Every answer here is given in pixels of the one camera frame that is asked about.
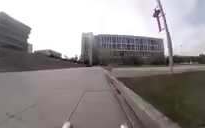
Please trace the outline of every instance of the distant building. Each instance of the distant building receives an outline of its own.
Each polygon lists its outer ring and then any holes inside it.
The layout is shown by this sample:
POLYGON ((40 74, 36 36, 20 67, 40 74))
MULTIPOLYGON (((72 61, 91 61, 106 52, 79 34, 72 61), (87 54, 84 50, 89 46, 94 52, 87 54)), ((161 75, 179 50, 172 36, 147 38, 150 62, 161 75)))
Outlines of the distant building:
POLYGON ((164 58, 163 39, 127 35, 82 34, 81 59, 99 60, 107 64, 123 63, 124 58, 136 57, 144 63, 164 58))
POLYGON ((28 52, 27 39, 31 28, 0 12, 0 47, 28 52))
POLYGON ((54 57, 54 58, 61 58, 62 57, 61 53, 50 50, 50 49, 37 50, 37 51, 34 51, 34 53, 39 53, 39 54, 43 54, 43 55, 46 55, 49 57, 54 57))
POLYGON ((28 49, 27 50, 28 53, 32 53, 33 52, 33 45, 28 43, 28 48, 27 49, 28 49))

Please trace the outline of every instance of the lamp post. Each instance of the lamp post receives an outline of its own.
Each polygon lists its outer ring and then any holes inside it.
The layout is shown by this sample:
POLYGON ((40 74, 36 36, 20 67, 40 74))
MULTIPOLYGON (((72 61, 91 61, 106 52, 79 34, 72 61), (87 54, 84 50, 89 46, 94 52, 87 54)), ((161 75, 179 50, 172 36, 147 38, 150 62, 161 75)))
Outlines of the lamp post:
POLYGON ((169 67, 170 67, 170 72, 173 73, 173 48, 172 48, 171 36, 170 36, 169 29, 168 29, 165 13, 163 11, 163 7, 162 7, 160 0, 157 0, 157 3, 158 3, 159 10, 155 9, 153 17, 157 18, 158 25, 159 25, 159 31, 162 31, 160 27, 160 22, 159 22, 159 13, 161 13, 163 17, 163 23, 165 27, 164 29, 166 30, 166 36, 167 36, 167 47, 168 47, 168 53, 169 53, 169 67))

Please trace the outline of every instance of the green lawn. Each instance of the green lawn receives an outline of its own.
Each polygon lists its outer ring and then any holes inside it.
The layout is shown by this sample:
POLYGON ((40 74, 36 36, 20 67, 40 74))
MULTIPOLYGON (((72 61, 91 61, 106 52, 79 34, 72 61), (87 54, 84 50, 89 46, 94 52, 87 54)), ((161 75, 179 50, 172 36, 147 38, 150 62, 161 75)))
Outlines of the green lawn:
POLYGON ((205 127, 205 71, 119 80, 181 127, 205 127))

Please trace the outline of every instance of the road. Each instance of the road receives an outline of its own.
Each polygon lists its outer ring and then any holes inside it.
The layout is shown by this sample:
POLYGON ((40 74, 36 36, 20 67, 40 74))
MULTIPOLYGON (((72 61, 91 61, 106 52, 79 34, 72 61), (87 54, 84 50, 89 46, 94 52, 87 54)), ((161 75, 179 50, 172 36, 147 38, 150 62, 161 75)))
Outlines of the road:
POLYGON ((126 113, 101 68, 0 73, 0 128, 118 128, 126 113))
MULTIPOLYGON (((186 71, 202 71, 205 65, 177 65, 174 68, 175 73, 186 71)), ((115 77, 138 77, 170 73, 169 67, 129 67, 113 68, 111 74, 115 77)))

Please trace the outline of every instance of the cloudy sky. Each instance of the cloudy sky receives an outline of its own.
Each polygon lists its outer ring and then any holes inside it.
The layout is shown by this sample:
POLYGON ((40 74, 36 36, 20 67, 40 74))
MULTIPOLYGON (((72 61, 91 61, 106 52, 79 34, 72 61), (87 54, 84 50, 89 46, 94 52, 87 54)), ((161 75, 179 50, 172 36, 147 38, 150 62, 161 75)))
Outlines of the cloudy sky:
MULTIPOLYGON (((161 1, 174 54, 205 53, 205 0, 161 1)), ((156 5, 156 0, 0 0, 0 11, 32 28, 28 41, 34 50, 74 56, 80 55, 82 32, 166 38, 152 17, 156 5)))

